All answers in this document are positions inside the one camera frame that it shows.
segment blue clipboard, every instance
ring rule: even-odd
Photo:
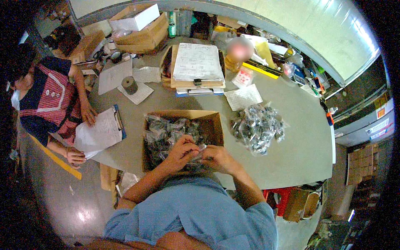
[[[114,108],[115,108],[115,111],[116,111],[116,113],[117,113],[117,118],[118,118],[118,121],[117,121],[117,122],[120,124],[120,126],[121,126],[121,128],[122,128],[122,139],[125,139],[125,138],[126,138],[125,128],[124,128],[124,125],[123,125],[122,122],[121,122],[120,113],[119,113],[119,111],[118,111],[118,105],[117,105],[117,104],[114,104]]]

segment table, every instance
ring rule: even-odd
[[[180,42],[204,44],[206,41],[184,37],[170,40],[170,44]],[[154,56],[145,56],[134,61],[134,66],[158,67],[163,54],[164,51]],[[227,71],[225,91],[236,89],[230,82],[233,76],[234,74]],[[271,101],[271,106],[278,110],[278,115],[290,126],[286,129],[285,140],[281,143],[272,141],[267,156],[254,157],[242,144],[236,142],[229,128],[229,118],[234,112],[225,96],[177,98],[174,92],[164,89],[161,83],[149,83],[147,85],[154,89],[154,92],[139,105],[131,102],[118,89],[98,96],[98,84],[95,84],[89,97],[90,103],[98,112],[118,104],[127,137],[100,152],[93,159],[142,177],[145,113],[167,109],[214,110],[220,112],[226,149],[244,166],[261,189],[296,186],[330,178],[332,136],[318,98],[283,77],[275,80],[259,72],[255,72],[254,77],[253,83],[256,84],[264,103]],[[225,188],[235,189],[231,176],[221,173],[216,175]]]

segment pile of plastic bags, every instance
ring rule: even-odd
[[[182,171],[204,172],[209,170],[200,161],[202,151],[206,148],[206,138],[200,135],[198,123],[185,118],[172,122],[159,116],[145,115],[145,117],[148,123],[148,130],[144,132],[144,141],[150,154],[149,170],[153,170],[168,157],[170,150],[184,134],[193,137],[200,151],[195,158],[185,165]]]
[[[266,155],[271,141],[281,142],[285,138],[283,121],[276,119],[277,110],[269,104],[255,104],[238,111],[230,121],[235,138],[254,155]]]

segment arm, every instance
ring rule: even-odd
[[[133,185],[122,198],[136,204],[154,193],[170,175],[181,170],[189,160],[198,155],[199,147],[189,135],[183,135],[174,145],[168,157],[154,170],[148,172],[138,183]]]
[[[88,97],[86,96],[86,89],[82,71],[75,65],[72,65],[68,76],[71,76],[75,80],[76,89],[78,90],[79,95],[82,120],[86,122],[89,126],[93,126],[96,123],[94,117],[97,116],[97,113],[90,105]]]
[[[203,163],[233,177],[239,201],[245,208],[265,202],[259,187],[224,147],[208,145],[203,153]]]
[[[48,135],[47,147],[64,156],[69,163],[72,163],[72,168],[79,169],[79,166],[74,164],[82,164],[86,162],[85,155],[74,147],[66,147],[61,142],[56,140],[53,136]]]

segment red stool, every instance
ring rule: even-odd
[[[280,194],[280,202],[276,205],[278,207],[278,216],[283,216],[283,214],[285,213],[286,205],[288,204],[289,200],[289,195],[293,188],[295,187],[272,188],[263,190],[265,200],[267,200],[269,192]]]

